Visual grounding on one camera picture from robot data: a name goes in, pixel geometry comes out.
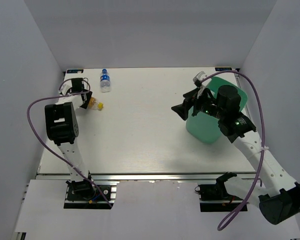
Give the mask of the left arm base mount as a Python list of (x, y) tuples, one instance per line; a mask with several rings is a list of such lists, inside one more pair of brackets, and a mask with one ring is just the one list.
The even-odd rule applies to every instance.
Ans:
[(111, 206), (108, 205), (97, 189), (88, 198), (84, 198), (76, 194), (73, 187), (69, 185), (66, 190), (63, 208), (74, 210), (110, 210), (115, 202), (117, 186), (101, 184), (99, 188)]

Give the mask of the small bottle yellow cap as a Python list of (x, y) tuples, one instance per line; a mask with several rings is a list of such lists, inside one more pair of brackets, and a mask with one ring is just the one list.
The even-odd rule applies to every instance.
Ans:
[(98, 101), (95, 97), (91, 97), (88, 103), (88, 108), (101, 111), (104, 108), (104, 104)]

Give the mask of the green plastic bin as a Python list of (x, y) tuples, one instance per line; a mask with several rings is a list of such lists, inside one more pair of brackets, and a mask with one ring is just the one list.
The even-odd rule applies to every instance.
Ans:
[[(219, 87), (223, 85), (234, 86), (238, 94), (241, 97), (240, 101), (240, 111), (245, 113), (245, 106), (248, 101), (247, 94), (238, 87), (238, 84), (235, 79), (227, 80), (224, 77), (214, 76), (212, 79), (207, 80), (203, 83), (205, 87), (207, 87), (214, 97), (217, 96), (217, 91)], [(216, 142), (222, 132), (218, 126), (218, 119), (209, 116), (203, 112), (199, 112), (196, 116), (192, 116), (193, 107), (188, 111), (188, 119), (186, 120), (186, 130), (195, 138), (200, 140), (205, 144), (213, 144)]]

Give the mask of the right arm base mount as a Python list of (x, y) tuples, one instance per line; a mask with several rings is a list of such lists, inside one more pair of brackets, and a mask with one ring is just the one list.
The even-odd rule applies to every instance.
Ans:
[(228, 194), (225, 187), (225, 182), (236, 176), (235, 173), (227, 172), (218, 177), (213, 184), (199, 184), (194, 188), (194, 192), (199, 196), (202, 213), (230, 213), (240, 205), (243, 200)]

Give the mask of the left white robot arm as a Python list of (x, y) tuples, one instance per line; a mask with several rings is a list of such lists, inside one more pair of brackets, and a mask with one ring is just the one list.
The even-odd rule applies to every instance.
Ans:
[(44, 107), (46, 133), (62, 154), (62, 160), (67, 164), (70, 181), (67, 184), (73, 192), (89, 200), (95, 196), (96, 187), (92, 184), (90, 171), (82, 159), (77, 137), (79, 124), (75, 111), (86, 109), (92, 93), (84, 86), (84, 78), (70, 78), (59, 88), (62, 98), (55, 104)]

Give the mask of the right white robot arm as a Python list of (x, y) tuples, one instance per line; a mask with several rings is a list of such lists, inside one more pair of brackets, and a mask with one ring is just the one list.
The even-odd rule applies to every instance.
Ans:
[(205, 88), (183, 95), (183, 103), (171, 107), (184, 121), (203, 113), (218, 120), (221, 133), (246, 157), (264, 186), (255, 186), (247, 202), (259, 208), (264, 218), (277, 225), (300, 213), (300, 184), (290, 176), (269, 149), (262, 146), (256, 126), (240, 110), (236, 87), (223, 85), (216, 95)]

